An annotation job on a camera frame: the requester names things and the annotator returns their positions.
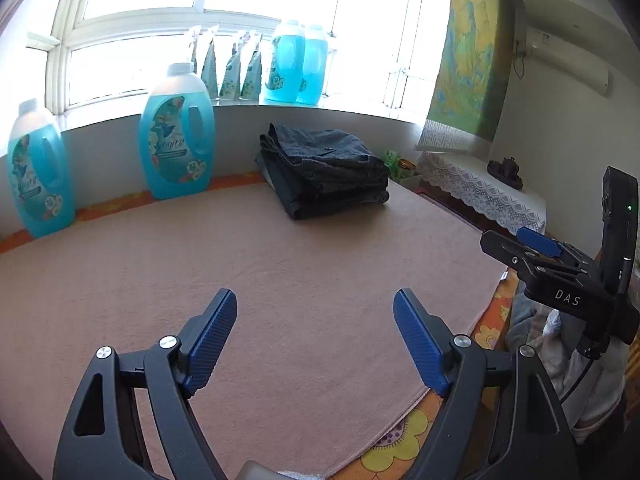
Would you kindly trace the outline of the white lace table cloth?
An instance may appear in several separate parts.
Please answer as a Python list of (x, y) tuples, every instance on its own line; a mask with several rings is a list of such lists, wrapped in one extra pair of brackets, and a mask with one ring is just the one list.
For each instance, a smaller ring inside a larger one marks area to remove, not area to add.
[(511, 234), (523, 226), (543, 233), (546, 201), (530, 188), (510, 188), (489, 174), (490, 143), (453, 126), (427, 119), (416, 150), (422, 179), (440, 188)]

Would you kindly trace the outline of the white air conditioner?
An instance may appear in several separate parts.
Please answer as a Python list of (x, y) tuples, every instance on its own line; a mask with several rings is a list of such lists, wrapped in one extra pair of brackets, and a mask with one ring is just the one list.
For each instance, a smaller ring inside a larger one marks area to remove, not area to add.
[(536, 58), (580, 81), (600, 96), (608, 93), (610, 68), (594, 51), (594, 14), (572, 0), (522, 0), (516, 52)]

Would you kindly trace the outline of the large blue detergent bottle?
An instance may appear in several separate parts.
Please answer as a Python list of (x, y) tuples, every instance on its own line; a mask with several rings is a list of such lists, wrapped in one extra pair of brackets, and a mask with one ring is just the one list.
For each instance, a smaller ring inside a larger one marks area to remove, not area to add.
[(70, 226), (76, 207), (65, 145), (52, 113), (37, 100), (18, 107), (6, 157), (14, 205), (29, 234), (39, 238)]

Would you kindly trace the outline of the blue bottle on windowsill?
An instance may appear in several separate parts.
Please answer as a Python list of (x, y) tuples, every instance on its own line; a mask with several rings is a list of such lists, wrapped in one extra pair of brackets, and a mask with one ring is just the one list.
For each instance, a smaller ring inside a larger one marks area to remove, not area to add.
[(320, 26), (306, 30), (303, 77), (296, 101), (316, 106), (322, 96), (326, 61), (329, 55), (328, 35)]
[(281, 22), (271, 41), (266, 100), (294, 103), (303, 78), (306, 39), (298, 21)]

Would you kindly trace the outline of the dark teapot ornament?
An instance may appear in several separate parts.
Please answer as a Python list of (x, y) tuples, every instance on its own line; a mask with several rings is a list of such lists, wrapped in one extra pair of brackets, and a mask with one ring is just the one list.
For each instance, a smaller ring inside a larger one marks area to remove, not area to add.
[(505, 157), (502, 162), (490, 160), (487, 164), (487, 172), (491, 177), (514, 190), (521, 191), (524, 186), (520, 176), (520, 166), (513, 157)]

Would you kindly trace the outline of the white window frame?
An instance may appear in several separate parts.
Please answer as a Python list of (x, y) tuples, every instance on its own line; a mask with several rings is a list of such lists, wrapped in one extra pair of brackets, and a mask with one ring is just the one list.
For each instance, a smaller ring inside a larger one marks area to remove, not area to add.
[(58, 113), (145, 93), (171, 62), (271, 58), (277, 34), (303, 32), (328, 45), (321, 107), (414, 122), (448, 11), (449, 0), (24, 0), (18, 17)]

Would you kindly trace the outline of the pink towel mat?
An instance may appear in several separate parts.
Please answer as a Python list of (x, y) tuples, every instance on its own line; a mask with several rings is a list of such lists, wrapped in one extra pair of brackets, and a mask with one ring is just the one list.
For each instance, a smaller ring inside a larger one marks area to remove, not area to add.
[(294, 221), (269, 185), (163, 200), (1, 257), (1, 418), (43, 478), (96, 349), (148, 348), (227, 287), (238, 317), (192, 408), (226, 474), (327, 477), (420, 397), (393, 318), (410, 288), (472, 330), (504, 267), (480, 233), (399, 185), (382, 205)]

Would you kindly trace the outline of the dark grey checked pants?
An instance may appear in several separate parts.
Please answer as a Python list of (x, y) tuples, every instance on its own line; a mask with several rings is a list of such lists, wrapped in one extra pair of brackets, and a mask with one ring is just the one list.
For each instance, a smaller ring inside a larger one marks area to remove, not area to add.
[(323, 192), (390, 180), (385, 162), (362, 141), (340, 129), (311, 130), (271, 124), (259, 136), (260, 151), (277, 155), (288, 168)]

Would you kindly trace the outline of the folded dark clothes stack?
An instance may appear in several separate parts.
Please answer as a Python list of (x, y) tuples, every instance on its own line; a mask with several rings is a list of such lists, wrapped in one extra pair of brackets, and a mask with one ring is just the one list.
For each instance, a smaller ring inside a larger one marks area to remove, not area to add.
[(275, 154), (260, 151), (256, 162), (292, 220), (337, 214), (362, 204), (384, 204), (390, 198), (388, 179), (381, 183), (351, 185), (346, 190), (323, 192), (300, 176)]

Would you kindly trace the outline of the pile of light clothes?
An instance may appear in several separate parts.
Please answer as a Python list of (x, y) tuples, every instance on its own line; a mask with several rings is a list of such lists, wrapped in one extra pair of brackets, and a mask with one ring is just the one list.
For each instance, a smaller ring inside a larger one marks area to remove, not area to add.
[(613, 338), (594, 363), (570, 348), (572, 322), (558, 310), (530, 300), (525, 284), (516, 288), (504, 345), (513, 352), (534, 348), (560, 398), (577, 443), (611, 440), (625, 429), (625, 370), (629, 346)]

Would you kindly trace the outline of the white refill pouch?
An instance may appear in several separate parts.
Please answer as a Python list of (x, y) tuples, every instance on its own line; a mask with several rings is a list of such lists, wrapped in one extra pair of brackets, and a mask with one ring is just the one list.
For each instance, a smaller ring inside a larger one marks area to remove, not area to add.
[(258, 102), (262, 92), (262, 35), (241, 32), (233, 41), (218, 98)]
[(188, 30), (190, 60), (194, 74), (204, 82), (212, 101), (219, 98), (215, 50), (218, 28), (219, 26), (215, 25), (202, 29), (201, 25), (195, 25)]

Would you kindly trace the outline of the white refill pouch right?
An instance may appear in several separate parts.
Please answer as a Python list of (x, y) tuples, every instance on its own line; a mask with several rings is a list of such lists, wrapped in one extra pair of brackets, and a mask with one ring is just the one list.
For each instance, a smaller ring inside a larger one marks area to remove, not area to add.
[(218, 98), (258, 102), (262, 92), (262, 35), (241, 32), (233, 41)]

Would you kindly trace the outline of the yellow green wall painting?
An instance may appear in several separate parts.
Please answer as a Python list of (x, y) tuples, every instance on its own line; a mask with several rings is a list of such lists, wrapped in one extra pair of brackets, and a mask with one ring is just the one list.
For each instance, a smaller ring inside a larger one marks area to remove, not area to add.
[(451, 0), (427, 117), (494, 140), (513, 58), (512, 0)]

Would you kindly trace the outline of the far blue bottle on windowsill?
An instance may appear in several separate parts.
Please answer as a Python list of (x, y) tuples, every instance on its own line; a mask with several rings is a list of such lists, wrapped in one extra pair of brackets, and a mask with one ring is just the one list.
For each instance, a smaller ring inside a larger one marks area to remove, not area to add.
[(316, 106), (322, 96), (326, 61), (329, 55), (328, 35), (320, 26), (306, 30), (303, 77), (296, 101)]

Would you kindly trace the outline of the white refill pouch left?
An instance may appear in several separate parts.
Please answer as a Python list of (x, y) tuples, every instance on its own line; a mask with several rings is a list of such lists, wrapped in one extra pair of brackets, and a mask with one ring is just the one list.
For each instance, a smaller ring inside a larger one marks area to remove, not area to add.
[(204, 82), (212, 101), (219, 98), (215, 50), (218, 28), (219, 26), (215, 25), (202, 29), (201, 25), (195, 25), (188, 30), (190, 60), (194, 74)]

